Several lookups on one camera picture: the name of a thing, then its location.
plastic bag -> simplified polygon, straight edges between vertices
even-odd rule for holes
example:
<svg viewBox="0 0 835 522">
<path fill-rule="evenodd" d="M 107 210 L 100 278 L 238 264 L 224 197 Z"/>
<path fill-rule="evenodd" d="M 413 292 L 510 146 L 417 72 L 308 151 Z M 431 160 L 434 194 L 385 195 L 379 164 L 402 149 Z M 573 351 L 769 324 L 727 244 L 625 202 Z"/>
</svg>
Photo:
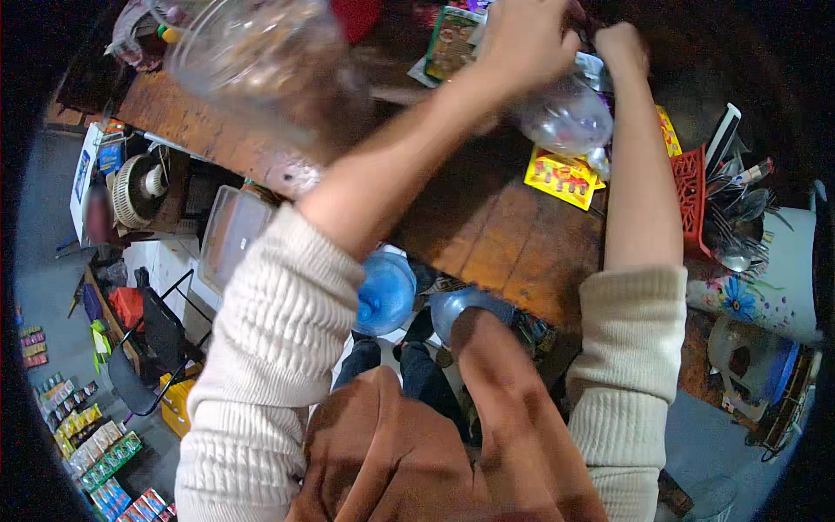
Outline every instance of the plastic bag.
<svg viewBox="0 0 835 522">
<path fill-rule="evenodd" d="M 574 77 L 525 100 L 516 116 L 519 130 L 536 145 L 570 158 L 602 147 L 615 125 L 600 96 Z"/>
</svg>

yellow snack package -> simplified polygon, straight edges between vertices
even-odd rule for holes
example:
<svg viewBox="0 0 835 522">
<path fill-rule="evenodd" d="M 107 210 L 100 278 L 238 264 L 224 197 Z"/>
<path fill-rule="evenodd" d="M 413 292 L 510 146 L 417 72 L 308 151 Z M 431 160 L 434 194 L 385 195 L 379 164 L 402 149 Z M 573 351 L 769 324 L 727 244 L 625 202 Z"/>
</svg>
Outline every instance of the yellow snack package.
<svg viewBox="0 0 835 522">
<path fill-rule="evenodd" d="M 673 156 L 682 155 L 681 144 L 678 142 L 676 130 L 673 129 L 673 124 L 670 122 L 670 116 L 667 115 L 667 110 L 660 105 L 655 106 L 655 111 L 661 120 L 661 133 L 664 135 L 664 143 L 667 146 L 667 155 L 671 158 Z"/>
<path fill-rule="evenodd" d="M 567 159 L 534 146 L 524 183 L 588 210 L 596 189 L 606 185 L 583 157 Z"/>
</svg>

candy packet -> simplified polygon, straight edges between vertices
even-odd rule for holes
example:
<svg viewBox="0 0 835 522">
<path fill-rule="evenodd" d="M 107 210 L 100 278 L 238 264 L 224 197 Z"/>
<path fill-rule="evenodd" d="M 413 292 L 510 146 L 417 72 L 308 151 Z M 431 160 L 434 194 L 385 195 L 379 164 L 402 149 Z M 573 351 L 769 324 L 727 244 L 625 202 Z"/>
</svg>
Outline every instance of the candy packet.
<svg viewBox="0 0 835 522">
<path fill-rule="evenodd" d="M 534 146 L 524 183 L 588 210 L 596 189 L 604 188 L 582 158 L 567 159 Z"/>
</svg>

metal chair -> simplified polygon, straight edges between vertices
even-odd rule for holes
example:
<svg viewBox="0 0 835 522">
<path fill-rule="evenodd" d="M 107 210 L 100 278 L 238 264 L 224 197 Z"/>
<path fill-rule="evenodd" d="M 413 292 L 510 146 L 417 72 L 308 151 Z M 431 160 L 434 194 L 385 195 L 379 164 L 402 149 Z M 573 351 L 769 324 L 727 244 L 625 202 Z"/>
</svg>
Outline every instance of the metal chair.
<svg viewBox="0 0 835 522">
<path fill-rule="evenodd" d="M 164 302 L 164 299 L 176 290 L 211 324 L 211 320 L 178 288 L 181 282 L 194 273 L 193 269 L 187 271 L 162 296 L 157 295 L 156 291 L 147 284 L 147 269 L 142 267 L 136 272 L 137 283 L 141 287 L 143 297 L 143 316 L 124 334 L 124 337 L 110 354 L 108 363 L 110 382 L 113 383 L 116 393 L 119 394 L 131 412 L 128 419 L 133 415 L 140 417 L 150 415 L 156 409 L 168 388 L 185 380 L 185 367 L 190 360 L 190 355 L 200 352 L 200 347 L 203 346 L 203 343 L 211 334 L 211 330 L 209 330 L 200 339 L 200 342 L 191 345 L 185 338 L 185 329 L 182 322 Z M 144 280 L 145 284 L 141 285 L 140 280 Z M 150 388 L 143 383 L 142 377 L 136 374 L 124 353 L 124 342 L 133 336 L 136 329 L 143 323 L 145 324 L 145 344 L 156 353 L 161 366 L 171 373 L 171 379 L 159 391 L 159 395 L 154 394 L 155 387 Z"/>
</svg>

sweater sleeve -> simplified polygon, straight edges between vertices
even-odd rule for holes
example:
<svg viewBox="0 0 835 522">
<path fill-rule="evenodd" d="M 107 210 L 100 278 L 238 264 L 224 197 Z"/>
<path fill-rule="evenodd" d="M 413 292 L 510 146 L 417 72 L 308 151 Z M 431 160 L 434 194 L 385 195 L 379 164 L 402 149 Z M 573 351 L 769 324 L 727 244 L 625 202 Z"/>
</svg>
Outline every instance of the sweater sleeve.
<svg viewBox="0 0 835 522">
<path fill-rule="evenodd" d="M 683 266 L 601 272 L 580 288 L 569 431 L 609 519 L 652 520 L 686 319 Z"/>
<path fill-rule="evenodd" d="M 305 473 L 307 407 L 325 398 L 362 267 L 283 205 L 226 288 L 180 445 L 180 519 L 281 520 Z"/>
</svg>

